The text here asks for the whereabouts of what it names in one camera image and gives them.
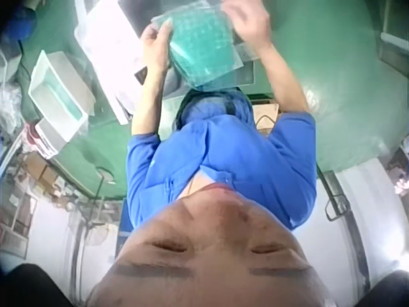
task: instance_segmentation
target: cardboard box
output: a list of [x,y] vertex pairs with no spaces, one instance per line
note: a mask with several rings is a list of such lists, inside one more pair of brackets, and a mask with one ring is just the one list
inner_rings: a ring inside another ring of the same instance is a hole
[[51,195],[55,194],[56,188],[53,186],[58,175],[49,166],[47,166],[43,172],[43,175],[38,180],[44,186],[44,191]]
[[49,166],[46,167],[45,171],[43,172],[43,175],[41,176],[41,182],[47,185],[53,186],[55,181],[57,180],[57,173],[52,170]]
[[47,162],[37,152],[31,152],[24,160],[24,168],[35,180],[41,178],[46,167]]

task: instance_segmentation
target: plastic wrap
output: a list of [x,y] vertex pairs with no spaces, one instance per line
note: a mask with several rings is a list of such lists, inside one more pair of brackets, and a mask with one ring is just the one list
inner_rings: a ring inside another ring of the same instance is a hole
[[9,134],[21,126],[21,87],[18,83],[0,85],[0,125]]
[[160,27],[172,21],[172,62],[187,82],[198,88],[243,66],[225,13],[198,1],[152,19]]

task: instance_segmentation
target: eyebrow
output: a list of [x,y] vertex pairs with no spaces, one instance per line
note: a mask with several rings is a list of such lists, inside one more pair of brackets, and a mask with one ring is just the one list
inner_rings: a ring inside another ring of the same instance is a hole
[[188,267],[175,267],[172,265],[153,264],[116,264],[113,273],[116,275],[132,278],[168,277],[168,278],[191,278],[194,271]]
[[302,269],[270,269],[266,267],[251,268],[249,273],[254,276],[271,276],[271,277],[301,277],[301,275],[307,274],[310,267]]

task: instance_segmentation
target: white wall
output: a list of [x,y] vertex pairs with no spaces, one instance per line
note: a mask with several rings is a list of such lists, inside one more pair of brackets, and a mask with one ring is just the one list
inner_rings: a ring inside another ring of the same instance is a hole
[[47,200],[38,200],[29,232],[27,257],[21,260],[1,253],[4,269],[10,271],[24,262],[39,265],[68,295],[70,257],[67,256],[72,254],[73,243],[73,233],[68,229],[69,217],[69,213],[55,208]]
[[86,246],[82,256],[81,298],[86,300],[114,263],[118,227],[109,225],[107,238],[99,246]]
[[328,288],[339,307],[350,307],[358,300],[357,268],[343,219],[328,221],[325,205],[328,195],[317,181],[317,200],[309,220],[293,233],[309,263]]
[[409,227],[401,200],[378,159],[337,174],[364,242],[372,283],[396,266],[408,246]]
[[[407,248],[409,225],[399,196],[378,159],[337,174],[351,203],[366,252],[374,286],[397,267]],[[360,273],[352,253],[344,219],[325,216],[328,195],[317,181],[317,200],[310,219],[294,231],[305,255],[340,307],[353,306],[361,297]]]

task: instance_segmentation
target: hand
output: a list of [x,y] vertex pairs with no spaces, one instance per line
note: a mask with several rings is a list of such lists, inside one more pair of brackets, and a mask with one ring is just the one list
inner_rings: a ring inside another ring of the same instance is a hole
[[225,0],[222,10],[229,16],[237,34],[256,53],[271,46],[270,16],[262,0]]
[[143,43],[143,58],[148,73],[164,73],[169,67],[169,37],[172,33],[170,20],[165,21],[159,31],[150,24],[143,31],[141,40]]

